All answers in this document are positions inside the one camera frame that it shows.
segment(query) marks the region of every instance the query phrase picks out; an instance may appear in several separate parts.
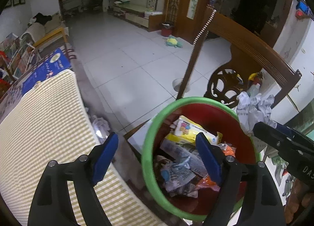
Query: green trash can rim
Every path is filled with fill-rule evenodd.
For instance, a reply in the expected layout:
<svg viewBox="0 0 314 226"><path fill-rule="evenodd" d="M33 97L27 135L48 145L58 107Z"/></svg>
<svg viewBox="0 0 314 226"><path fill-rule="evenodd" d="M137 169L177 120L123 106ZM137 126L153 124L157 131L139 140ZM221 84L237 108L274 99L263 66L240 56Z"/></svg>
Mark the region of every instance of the green trash can rim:
<svg viewBox="0 0 314 226"><path fill-rule="evenodd" d="M151 140L155 140L155 136L157 132L159 131L159 128L161 127L164 120L167 118L168 115L170 115L172 112L177 110L180 107L183 107L188 104L208 104L215 107L218 107L225 112L227 112L229 115L231 115L233 118L235 118L237 121L239 121L237 114L235 111L230 109L229 107L223 105L222 103L209 99L209 98L203 98L203 97L188 97L188 98L182 98L179 100L174 101L173 103L169 104L167 107L162 109L153 119L153 122L150 125L150 128L147 131L143 150L142 150L142 171L143 171L143 177L147 186L147 189L149 190L150 194L153 196L153 198L156 200L156 202L163 207L168 212L180 217L185 218L192 221L204 221L206 218L206 215L196 215L191 214L188 212L184 212L181 209L178 209L174 205L172 205L164 196L162 191L160 190L155 174L153 171L153 142ZM257 153L255 146L252 142L252 145L255 150L255 158L256 161L261 160L261 155ZM235 206L234 211L237 211L242 206L243 198L239 200Z"/></svg>

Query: green turtle plush toy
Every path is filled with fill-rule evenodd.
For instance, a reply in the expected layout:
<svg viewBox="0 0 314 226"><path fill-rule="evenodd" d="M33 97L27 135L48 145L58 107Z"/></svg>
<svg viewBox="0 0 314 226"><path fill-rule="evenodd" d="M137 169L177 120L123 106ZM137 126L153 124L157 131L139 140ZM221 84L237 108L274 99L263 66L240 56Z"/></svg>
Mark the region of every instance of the green turtle plush toy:
<svg viewBox="0 0 314 226"><path fill-rule="evenodd" d="M182 43L178 42L176 40L176 37L174 37L172 35L170 35L169 38L166 40L166 45L174 46L174 47L180 47L180 48L183 47Z"/></svg>

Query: wooden armrest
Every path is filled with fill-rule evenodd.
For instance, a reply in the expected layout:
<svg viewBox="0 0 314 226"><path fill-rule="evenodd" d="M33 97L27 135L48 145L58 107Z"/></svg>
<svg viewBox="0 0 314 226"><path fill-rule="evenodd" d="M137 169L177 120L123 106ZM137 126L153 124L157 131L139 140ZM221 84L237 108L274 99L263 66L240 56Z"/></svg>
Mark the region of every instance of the wooden armrest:
<svg viewBox="0 0 314 226"><path fill-rule="evenodd" d="M65 31L63 27L57 28L51 32L49 32L46 36L44 36L42 39L39 39L36 43L33 44L34 47L39 47L40 45L48 42L49 40L51 40L53 37L56 37L58 34L62 34L62 37L65 41L65 43L68 42L66 35L65 35Z"/></svg>

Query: metal screw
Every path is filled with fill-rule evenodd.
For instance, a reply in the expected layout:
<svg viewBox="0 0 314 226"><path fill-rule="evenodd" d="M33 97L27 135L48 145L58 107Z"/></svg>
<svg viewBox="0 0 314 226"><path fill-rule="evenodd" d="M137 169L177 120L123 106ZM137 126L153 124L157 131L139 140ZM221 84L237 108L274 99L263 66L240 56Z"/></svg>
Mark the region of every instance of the metal screw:
<svg viewBox="0 0 314 226"><path fill-rule="evenodd" d="M56 161L55 160L51 160L48 162L48 166L53 167L54 165L56 165Z"/></svg>
<svg viewBox="0 0 314 226"><path fill-rule="evenodd" d="M229 162L234 162L235 161L235 158L231 155L228 155L226 156L226 160L229 161Z"/></svg>
<svg viewBox="0 0 314 226"><path fill-rule="evenodd" d="M83 154L78 159L79 159L79 161L87 161L88 156L86 154Z"/></svg>
<svg viewBox="0 0 314 226"><path fill-rule="evenodd" d="M266 166L263 161L257 162L257 165L258 165L260 168L264 168L264 167Z"/></svg>

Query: yellow and white striped fabric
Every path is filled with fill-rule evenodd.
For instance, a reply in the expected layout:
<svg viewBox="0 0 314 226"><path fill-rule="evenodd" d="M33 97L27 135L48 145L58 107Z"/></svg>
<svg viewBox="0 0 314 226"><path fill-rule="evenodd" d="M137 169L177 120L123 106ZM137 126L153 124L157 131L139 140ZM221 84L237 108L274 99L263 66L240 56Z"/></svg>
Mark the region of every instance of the yellow and white striped fabric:
<svg viewBox="0 0 314 226"><path fill-rule="evenodd" d="M0 192L13 215L27 225L34 192L48 161L74 161L97 137L82 103L75 74L65 70L26 93L0 124ZM68 183L78 224L85 225L74 185ZM95 187L113 226L165 225L133 194L113 165Z"/></svg>

